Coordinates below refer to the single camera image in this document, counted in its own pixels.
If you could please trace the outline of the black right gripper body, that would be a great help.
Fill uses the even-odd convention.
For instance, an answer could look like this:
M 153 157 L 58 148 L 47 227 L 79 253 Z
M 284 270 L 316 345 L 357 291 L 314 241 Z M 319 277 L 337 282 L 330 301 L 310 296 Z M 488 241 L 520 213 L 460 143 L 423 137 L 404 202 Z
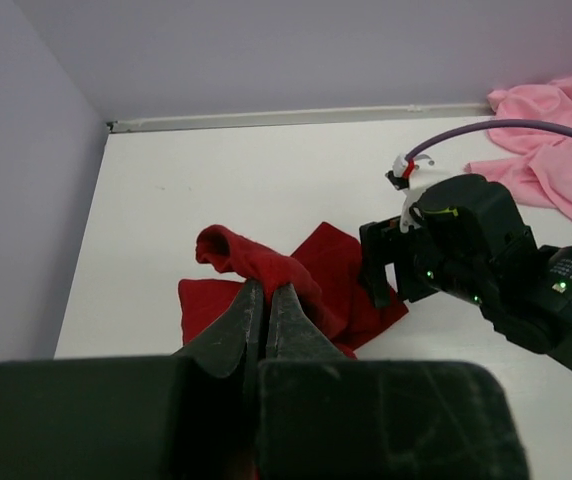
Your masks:
M 386 265 L 399 301 L 443 292 L 478 306 L 488 320 L 532 320 L 521 291 L 534 277 L 538 247 L 509 190 L 478 174 L 429 187 L 411 207 L 419 228 L 396 216 L 361 226 L 362 261 Z

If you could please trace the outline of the dark red t shirt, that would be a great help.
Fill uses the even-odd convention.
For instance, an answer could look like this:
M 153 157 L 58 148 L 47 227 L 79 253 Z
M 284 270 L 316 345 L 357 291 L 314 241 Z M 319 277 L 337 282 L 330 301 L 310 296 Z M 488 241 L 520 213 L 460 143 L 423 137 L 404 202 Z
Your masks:
M 259 281 L 267 301 L 278 288 L 293 285 L 304 313 L 349 358 L 408 313 L 393 288 L 388 289 L 389 306 L 377 309 L 372 305 L 359 281 L 362 255 L 358 240 L 327 222 L 290 255 L 222 225 L 211 225 L 198 235 L 195 256 L 198 263 L 219 273 Z

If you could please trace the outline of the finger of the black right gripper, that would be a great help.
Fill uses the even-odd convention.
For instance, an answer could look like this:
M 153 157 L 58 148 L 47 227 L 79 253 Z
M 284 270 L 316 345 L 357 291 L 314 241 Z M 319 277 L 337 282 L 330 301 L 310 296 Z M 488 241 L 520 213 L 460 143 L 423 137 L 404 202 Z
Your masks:
M 396 293 L 387 279 L 386 265 L 381 262 L 363 260 L 359 283 L 375 308 L 387 308 L 396 300 Z

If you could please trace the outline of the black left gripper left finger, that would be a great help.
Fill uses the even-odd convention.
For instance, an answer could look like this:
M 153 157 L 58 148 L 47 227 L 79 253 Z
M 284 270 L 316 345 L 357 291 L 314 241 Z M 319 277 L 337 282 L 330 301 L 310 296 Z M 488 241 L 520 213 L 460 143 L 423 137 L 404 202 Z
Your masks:
M 172 355 L 0 363 L 0 479 L 252 479 L 264 294 Z

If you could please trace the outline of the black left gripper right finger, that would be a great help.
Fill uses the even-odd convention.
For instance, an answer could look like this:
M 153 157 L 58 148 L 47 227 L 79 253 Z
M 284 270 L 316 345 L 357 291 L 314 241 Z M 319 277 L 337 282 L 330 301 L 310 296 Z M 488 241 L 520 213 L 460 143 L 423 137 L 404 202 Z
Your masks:
M 504 390 L 479 365 L 345 357 L 295 289 L 273 295 L 258 370 L 263 479 L 526 479 Z

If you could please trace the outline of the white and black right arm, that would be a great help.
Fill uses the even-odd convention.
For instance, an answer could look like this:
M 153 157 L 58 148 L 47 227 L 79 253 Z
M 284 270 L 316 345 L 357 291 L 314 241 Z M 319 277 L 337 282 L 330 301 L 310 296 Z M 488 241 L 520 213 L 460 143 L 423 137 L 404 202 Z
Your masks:
M 537 245 L 509 190 L 477 174 L 428 187 L 403 215 L 361 226 L 362 281 L 377 308 L 443 292 L 509 342 L 572 371 L 572 246 Z

